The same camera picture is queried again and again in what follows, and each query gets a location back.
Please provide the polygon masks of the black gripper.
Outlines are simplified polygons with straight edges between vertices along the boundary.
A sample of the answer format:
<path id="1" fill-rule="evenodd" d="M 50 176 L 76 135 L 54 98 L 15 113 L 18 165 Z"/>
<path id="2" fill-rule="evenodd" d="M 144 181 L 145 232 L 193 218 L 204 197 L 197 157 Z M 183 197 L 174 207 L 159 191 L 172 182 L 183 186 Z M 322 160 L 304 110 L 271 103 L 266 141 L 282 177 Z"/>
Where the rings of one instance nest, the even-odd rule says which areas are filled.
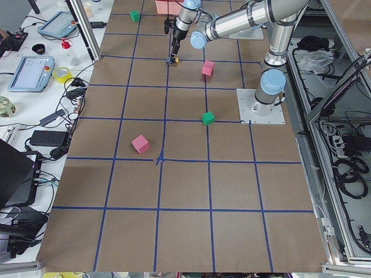
<path id="1" fill-rule="evenodd" d="M 180 30 L 178 28 L 173 29 L 173 41 L 172 41 L 172 51 L 170 52 L 170 58 L 175 59 L 178 51 L 180 49 L 180 42 L 187 36 L 187 30 Z"/>

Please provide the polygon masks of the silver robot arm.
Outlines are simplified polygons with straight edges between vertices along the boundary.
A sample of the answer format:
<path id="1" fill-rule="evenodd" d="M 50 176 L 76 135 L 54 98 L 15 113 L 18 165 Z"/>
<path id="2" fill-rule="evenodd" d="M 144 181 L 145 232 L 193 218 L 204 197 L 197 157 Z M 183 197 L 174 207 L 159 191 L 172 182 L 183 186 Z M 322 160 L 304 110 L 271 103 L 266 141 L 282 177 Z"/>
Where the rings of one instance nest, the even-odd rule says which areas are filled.
<path id="1" fill-rule="evenodd" d="M 248 107 L 255 115 L 269 115 L 279 105 L 277 97 L 283 93 L 286 85 L 286 77 L 280 67 L 286 64 L 290 38 L 308 1 L 247 1 L 238 10 L 222 16 L 206 11 L 200 1 L 184 1 L 180 6 L 179 15 L 173 21 L 166 20 L 164 23 L 165 30 L 173 31 L 172 51 L 166 61 L 168 64 L 177 62 L 180 42 L 186 38 L 192 23 L 197 25 L 190 38 L 195 49 L 203 49 L 208 42 L 244 30 L 267 23 L 272 25 L 270 46 L 264 56 L 260 83 L 248 100 Z"/>

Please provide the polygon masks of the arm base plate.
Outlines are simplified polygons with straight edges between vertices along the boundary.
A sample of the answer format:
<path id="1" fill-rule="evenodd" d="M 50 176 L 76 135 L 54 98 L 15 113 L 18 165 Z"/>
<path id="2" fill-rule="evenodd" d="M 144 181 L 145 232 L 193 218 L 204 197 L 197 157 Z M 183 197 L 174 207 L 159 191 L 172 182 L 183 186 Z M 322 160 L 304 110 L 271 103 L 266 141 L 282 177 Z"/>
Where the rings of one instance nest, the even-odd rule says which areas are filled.
<path id="1" fill-rule="evenodd" d="M 262 104 L 255 98 L 255 89 L 237 89 L 240 122 L 256 125 L 284 125 L 285 118 L 279 97 L 273 104 Z"/>
<path id="2" fill-rule="evenodd" d="M 264 39 L 262 28 L 248 28 L 229 35 L 230 39 L 245 39 L 245 40 L 255 40 L 262 41 Z"/>

